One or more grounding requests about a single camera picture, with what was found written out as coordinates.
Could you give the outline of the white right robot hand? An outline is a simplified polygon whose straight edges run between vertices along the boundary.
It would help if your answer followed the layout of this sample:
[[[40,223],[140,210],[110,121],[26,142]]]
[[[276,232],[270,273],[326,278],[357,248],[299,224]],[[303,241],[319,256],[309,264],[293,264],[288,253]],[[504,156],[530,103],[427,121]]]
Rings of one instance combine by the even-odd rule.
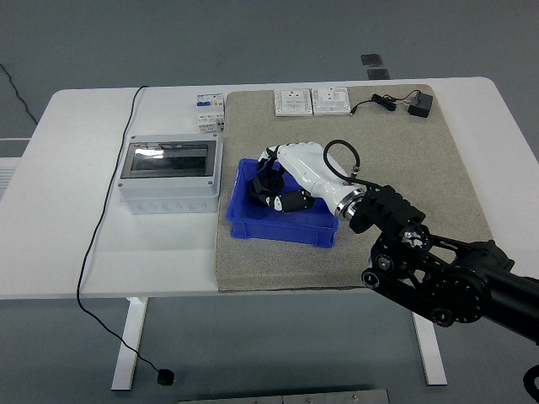
[[[323,160],[323,148],[316,142],[300,142],[268,147],[257,169],[276,160],[312,197],[321,198],[336,217],[344,217],[347,206],[366,193],[363,185],[347,185]]]

